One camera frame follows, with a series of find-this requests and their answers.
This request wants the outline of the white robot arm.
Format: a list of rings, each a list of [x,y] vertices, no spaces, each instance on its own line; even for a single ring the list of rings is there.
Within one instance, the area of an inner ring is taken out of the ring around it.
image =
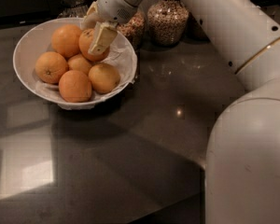
[[[171,194],[202,167],[204,224],[280,224],[280,25],[249,0],[183,2],[213,49],[144,57],[141,137],[96,158]]]

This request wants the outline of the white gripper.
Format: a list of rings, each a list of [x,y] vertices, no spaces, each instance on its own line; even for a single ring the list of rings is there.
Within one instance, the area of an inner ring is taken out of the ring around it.
[[[81,23],[82,30],[94,28],[88,53],[103,54],[118,34],[117,25],[114,22],[127,23],[137,12],[142,1],[96,0],[92,2]]]

